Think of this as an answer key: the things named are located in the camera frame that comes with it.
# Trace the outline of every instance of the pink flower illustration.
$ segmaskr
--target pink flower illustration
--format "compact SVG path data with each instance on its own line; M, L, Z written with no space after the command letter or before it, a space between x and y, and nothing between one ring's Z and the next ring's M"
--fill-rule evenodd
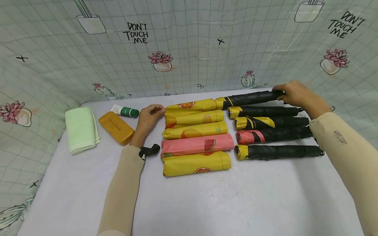
M347 57L346 50L335 49L335 51L327 50L327 55L324 58L333 61L336 67L346 68L349 63Z
M157 53L153 53L152 56L148 56L148 58L151 59L152 64L167 64L173 59L173 57L171 57L170 54L166 55L165 53L159 51Z
M25 103L7 103L5 106L0 106L0 117L3 118L4 122L12 122L17 124L16 116L20 113L21 109L25 106Z

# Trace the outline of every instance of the tube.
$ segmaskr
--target tube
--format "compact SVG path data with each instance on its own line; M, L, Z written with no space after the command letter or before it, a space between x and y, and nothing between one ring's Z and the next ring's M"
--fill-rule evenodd
M138 118L139 111L125 106L114 105L110 110L119 116Z

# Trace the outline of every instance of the white tube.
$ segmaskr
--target white tube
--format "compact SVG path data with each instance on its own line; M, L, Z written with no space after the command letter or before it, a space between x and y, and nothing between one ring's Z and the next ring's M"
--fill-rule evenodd
M112 112L114 112L114 113L116 113L117 115L120 116L122 108L123 108L123 106L114 105L110 111L112 111Z

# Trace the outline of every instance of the hand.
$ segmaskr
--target hand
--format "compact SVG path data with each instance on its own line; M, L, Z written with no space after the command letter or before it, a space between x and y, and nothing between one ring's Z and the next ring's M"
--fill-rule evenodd
M330 107L323 98L299 81L290 81L283 85L276 85L272 91L276 90L286 93L286 95L279 96L277 98L278 101L302 107L311 119L316 119L324 113L331 112Z
M138 125L130 141L131 146L141 148L146 137L156 123L163 117L165 109L162 105L150 105L139 112Z

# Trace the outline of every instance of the green cap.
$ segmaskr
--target green cap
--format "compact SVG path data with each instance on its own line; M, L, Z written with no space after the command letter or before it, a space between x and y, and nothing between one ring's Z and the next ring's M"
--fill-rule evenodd
M139 111L133 108L129 107L123 107L121 110L121 116L126 116L126 117L133 117L133 118L138 118L139 116Z

